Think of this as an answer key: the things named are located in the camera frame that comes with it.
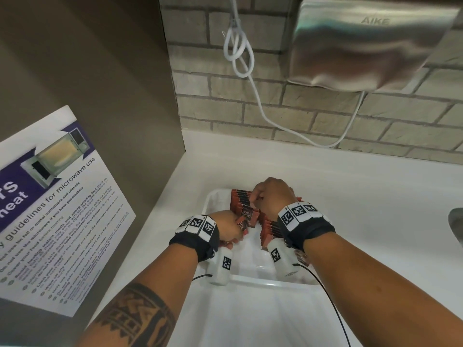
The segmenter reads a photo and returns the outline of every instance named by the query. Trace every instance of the black wire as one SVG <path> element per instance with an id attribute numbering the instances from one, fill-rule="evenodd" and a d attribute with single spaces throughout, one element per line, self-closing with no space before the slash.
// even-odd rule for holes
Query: black wire
<path id="1" fill-rule="evenodd" d="M 199 279 L 199 278 L 203 278 L 203 277 L 205 277 L 205 276 L 208 276 L 208 277 L 212 278 L 212 274 L 204 274 L 204 275 L 197 276 L 196 278 L 194 278 L 194 279 L 191 280 L 191 281 L 194 281 L 194 280 Z"/>
<path id="2" fill-rule="evenodd" d="M 302 264 L 299 264 L 299 263 L 295 263 L 293 264 L 293 266 L 295 267 L 301 267 L 301 268 L 304 268 L 305 270 L 307 270 L 310 274 L 312 274 L 312 276 L 318 281 L 318 283 L 321 285 L 321 287 L 323 288 L 323 290 L 325 290 L 325 293 L 327 294 L 328 298 L 330 299 L 330 302 L 331 304 L 333 305 L 333 308 L 334 308 L 334 311 L 336 312 L 336 315 L 338 316 L 338 319 L 339 319 L 339 322 L 341 323 L 341 326 L 343 328 L 343 331 L 344 331 L 344 335 L 346 336 L 346 340 L 347 340 L 347 344 L 350 346 L 350 341 L 349 341 L 349 337 L 347 336 L 347 332 L 346 332 L 346 329 L 344 328 L 344 324 L 343 324 L 343 321 L 341 320 L 341 317 L 339 316 L 339 313 L 338 313 L 338 309 L 336 308 L 336 306 L 334 305 L 333 303 L 333 300 L 331 299 L 330 295 L 328 294 L 328 291 L 326 290 L 326 288 L 323 286 L 323 284 L 321 283 L 321 281 L 319 280 L 319 278 L 317 278 L 317 276 L 312 273 L 312 271 L 307 268 L 306 266 L 303 266 Z"/>

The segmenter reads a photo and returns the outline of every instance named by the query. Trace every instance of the stainless steel hand dryer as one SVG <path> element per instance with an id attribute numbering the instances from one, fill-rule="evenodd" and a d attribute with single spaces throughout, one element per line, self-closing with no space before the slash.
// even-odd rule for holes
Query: stainless steel hand dryer
<path id="1" fill-rule="evenodd" d="M 301 0 L 286 31 L 287 80 L 338 91 L 400 90 L 451 28 L 459 7 Z"/>

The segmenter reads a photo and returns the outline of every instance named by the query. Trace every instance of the wristband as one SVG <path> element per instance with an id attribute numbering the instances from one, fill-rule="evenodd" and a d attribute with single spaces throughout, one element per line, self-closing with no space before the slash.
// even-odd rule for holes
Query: wristband
<path id="1" fill-rule="evenodd" d="M 290 247 L 304 250 L 304 241 L 336 232 L 323 214 L 308 202 L 295 202 L 278 213 L 281 234 Z"/>
<path id="2" fill-rule="evenodd" d="M 198 262 L 212 258 L 218 250 L 218 228 L 210 216 L 192 216 L 183 221 L 175 233 L 169 245 L 178 243 L 194 249 L 198 254 Z"/>

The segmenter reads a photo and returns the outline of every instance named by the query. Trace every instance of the microwave image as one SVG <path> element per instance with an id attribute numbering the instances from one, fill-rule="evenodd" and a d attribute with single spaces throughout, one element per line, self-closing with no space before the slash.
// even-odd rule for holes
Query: microwave image
<path id="1" fill-rule="evenodd" d="M 43 188 L 90 148 L 78 128 L 67 133 L 34 157 L 21 163 L 21 167 Z"/>

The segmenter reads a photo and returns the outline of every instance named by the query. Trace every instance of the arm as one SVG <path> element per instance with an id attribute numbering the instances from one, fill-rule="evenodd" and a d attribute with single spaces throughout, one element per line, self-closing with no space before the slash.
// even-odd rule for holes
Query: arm
<path id="1" fill-rule="evenodd" d="M 230 211 L 210 217 L 217 222 L 220 240 L 242 238 Z M 197 266 L 195 249 L 178 243 L 168 246 L 103 309 L 77 347 L 166 346 Z"/>
<path id="2" fill-rule="evenodd" d="M 292 189 L 274 178 L 258 184 L 250 200 L 275 221 L 297 201 Z M 336 233 L 302 240 L 301 246 L 364 346 L 463 346 L 463 321 Z"/>

